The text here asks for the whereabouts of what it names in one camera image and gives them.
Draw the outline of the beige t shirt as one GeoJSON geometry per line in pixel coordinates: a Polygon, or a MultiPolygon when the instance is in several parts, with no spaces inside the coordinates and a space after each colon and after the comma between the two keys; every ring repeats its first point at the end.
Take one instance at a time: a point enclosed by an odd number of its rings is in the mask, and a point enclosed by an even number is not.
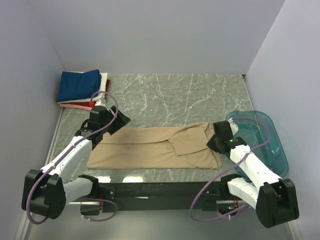
{"type": "Polygon", "coordinates": [[[214,130],[201,122],[175,127],[124,127],[104,134],[90,153],[95,170],[219,169],[220,155],[207,143],[214,130]]]}

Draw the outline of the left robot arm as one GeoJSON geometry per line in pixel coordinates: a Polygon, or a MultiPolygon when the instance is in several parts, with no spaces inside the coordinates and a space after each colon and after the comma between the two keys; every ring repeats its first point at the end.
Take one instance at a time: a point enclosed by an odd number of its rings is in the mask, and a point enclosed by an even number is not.
{"type": "Polygon", "coordinates": [[[37,224],[31,214],[54,220],[70,202],[79,198],[96,200],[100,195],[100,183],[96,177],[82,174],[69,181],[70,175],[102,141],[105,133],[112,135],[130,121],[114,105],[111,109],[93,107],[67,147],[40,170],[31,169],[25,175],[21,208],[29,220],[37,224]]]}

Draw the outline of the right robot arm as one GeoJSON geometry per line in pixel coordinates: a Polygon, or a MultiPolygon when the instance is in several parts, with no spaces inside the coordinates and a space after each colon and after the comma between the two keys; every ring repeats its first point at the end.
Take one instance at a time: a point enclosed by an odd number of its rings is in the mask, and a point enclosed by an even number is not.
{"type": "Polygon", "coordinates": [[[296,220],[300,216],[295,184],[270,170],[241,137],[235,137],[237,125],[232,120],[213,123],[214,134],[207,146],[226,155],[246,174],[248,181],[238,174],[220,180],[219,193],[230,200],[242,199],[255,209],[261,224],[271,228],[296,220]]]}

